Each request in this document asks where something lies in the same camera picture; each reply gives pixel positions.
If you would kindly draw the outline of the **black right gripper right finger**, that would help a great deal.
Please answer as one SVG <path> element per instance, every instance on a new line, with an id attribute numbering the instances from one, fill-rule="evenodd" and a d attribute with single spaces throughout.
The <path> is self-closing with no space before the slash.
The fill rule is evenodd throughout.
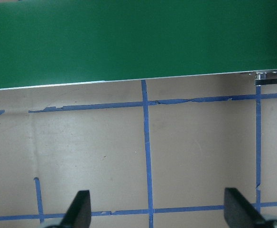
<path id="1" fill-rule="evenodd" d="M 224 190 L 224 219 L 230 228 L 266 227 L 266 220 L 237 188 Z"/>

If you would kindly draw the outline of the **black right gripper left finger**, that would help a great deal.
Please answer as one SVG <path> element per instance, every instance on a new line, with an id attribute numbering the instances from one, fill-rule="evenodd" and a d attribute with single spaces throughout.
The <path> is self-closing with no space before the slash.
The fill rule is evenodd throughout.
<path id="1" fill-rule="evenodd" d="M 89 190 L 80 190 L 59 223 L 59 227 L 88 228 L 92 220 L 91 213 L 90 192 Z"/>

